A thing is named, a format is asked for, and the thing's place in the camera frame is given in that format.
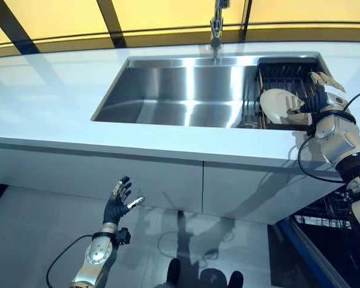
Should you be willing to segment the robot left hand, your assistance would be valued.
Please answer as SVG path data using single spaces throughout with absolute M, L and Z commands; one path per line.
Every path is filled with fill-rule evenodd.
M 123 216 L 145 201 L 145 197 L 140 196 L 127 202 L 127 199 L 131 194 L 131 186 L 132 183 L 128 176 L 122 177 L 116 183 L 104 209 L 103 223 L 118 225 Z

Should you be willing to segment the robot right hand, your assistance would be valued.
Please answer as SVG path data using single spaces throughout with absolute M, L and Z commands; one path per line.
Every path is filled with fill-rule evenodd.
M 288 114 L 319 113 L 327 106 L 334 106 L 343 110 L 348 104 L 346 90 L 333 77 L 323 72 L 309 72 L 307 76 L 308 88 L 311 95 L 297 103 L 292 101 L 292 106 L 287 109 Z

